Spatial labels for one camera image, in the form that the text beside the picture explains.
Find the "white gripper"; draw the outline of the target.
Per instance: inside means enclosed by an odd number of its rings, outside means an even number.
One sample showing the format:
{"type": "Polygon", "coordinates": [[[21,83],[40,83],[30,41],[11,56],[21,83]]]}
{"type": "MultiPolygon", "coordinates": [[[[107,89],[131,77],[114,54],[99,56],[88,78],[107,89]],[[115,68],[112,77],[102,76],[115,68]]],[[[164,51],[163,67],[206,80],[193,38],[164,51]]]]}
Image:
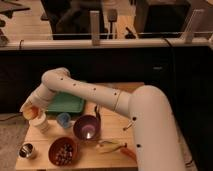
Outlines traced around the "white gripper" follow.
{"type": "Polygon", "coordinates": [[[24,112],[30,107],[37,107],[39,109],[46,109],[55,97],[56,92],[49,90],[45,85],[40,84],[26,99],[20,108],[24,112]]]}

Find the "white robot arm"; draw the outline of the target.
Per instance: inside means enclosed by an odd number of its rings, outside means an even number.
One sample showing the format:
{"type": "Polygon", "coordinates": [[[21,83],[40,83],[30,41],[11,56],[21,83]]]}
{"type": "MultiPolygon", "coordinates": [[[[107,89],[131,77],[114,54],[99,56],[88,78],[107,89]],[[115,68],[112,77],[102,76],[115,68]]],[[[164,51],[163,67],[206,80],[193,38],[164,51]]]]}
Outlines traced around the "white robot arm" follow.
{"type": "Polygon", "coordinates": [[[130,118],[139,171],[186,171],[173,111],[159,88],[144,85],[128,93],[74,80],[69,70],[61,67],[42,75],[41,84],[20,111],[32,119],[32,108],[47,109],[58,92],[78,96],[130,118]]]}

